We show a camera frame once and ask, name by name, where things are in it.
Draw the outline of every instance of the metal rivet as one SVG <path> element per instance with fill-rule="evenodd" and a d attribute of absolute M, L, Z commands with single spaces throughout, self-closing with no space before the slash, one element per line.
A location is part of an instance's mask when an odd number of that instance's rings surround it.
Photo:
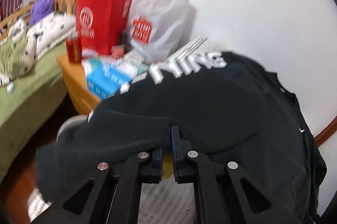
<path fill-rule="evenodd" d="M 97 165 L 97 168 L 101 171 L 106 170 L 108 167 L 109 167 L 109 165 L 106 162 L 101 162 L 100 164 Z"/>
<path fill-rule="evenodd" d="M 138 154 L 138 157 L 141 158 L 141 159 L 147 158 L 148 156 L 149 156 L 148 152 L 140 152 Z"/>
<path fill-rule="evenodd" d="M 228 168 L 230 168 L 232 170 L 235 170 L 235 169 L 238 168 L 239 165 L 234 161 L 230 161 L 230 162 L 227 163 L 227 166 L 228 166 Z"/>
<path fill-rule="evenodd" d="M 198 152 L 196 151 L 189 151 L 187 153 L 187 155 L 190 157 L 190 158 L 196 158 L 198 156 Z"/>

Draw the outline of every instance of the red logo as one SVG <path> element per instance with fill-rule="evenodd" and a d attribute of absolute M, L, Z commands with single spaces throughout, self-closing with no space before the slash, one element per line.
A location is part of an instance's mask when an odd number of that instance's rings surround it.
<path fill-rule="evenodd" d="M 152 24 L 149 21 L 146 21 L 145 16 L 141 16 L 139 19 L 134 19 L 132 24 L 134 25 L 134 32 L 132 37 L 135 40 L 141 41 L 143 43 L 149 43 Z"/>

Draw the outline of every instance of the wooden bed frame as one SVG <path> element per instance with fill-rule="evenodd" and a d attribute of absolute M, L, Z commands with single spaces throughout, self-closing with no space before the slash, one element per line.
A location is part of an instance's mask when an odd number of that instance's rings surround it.
<path fill-rule="evenodd" d="M 3 21 L 0 22 L 0 28 L 6 26 L 9 22 L 7 30 L 0 36 L 0 41 L 8 36 L 9 28 L 15 23 L 17 18 L 23 14 L 29 12 L 34 4 L 29 4 L 20 10 L 12 13 L 10 16 L 6 17 Z M 54 10 L 60 12 L 67 12 L 68 14 L 75 14 L 76 12 L 76 0 L 54 0 Z M 28 24 L 30 15 L 24 18 L 26 24 Z"/>

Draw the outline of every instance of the white wall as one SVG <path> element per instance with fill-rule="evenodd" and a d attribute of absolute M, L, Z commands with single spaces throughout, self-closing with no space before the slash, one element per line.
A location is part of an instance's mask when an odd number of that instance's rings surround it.
<path fill-rule="evenodd" d="M 337 7 L 333 0 L 191 0 L 192 36 L 208 35 L 277 71 L 314 135 L 337 114 Z M 328 175 L 322 213 L 337 188 L 337 134 L 320 147 Z"/>

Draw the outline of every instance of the red paper bag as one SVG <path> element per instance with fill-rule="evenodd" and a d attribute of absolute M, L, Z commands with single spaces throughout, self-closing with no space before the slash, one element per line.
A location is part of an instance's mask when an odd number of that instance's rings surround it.
<path fill-rule="evenodd" d="M 82 46 L 111 54 L 125 29 L 131 0 L 77 0 L 76 30 Z"/>

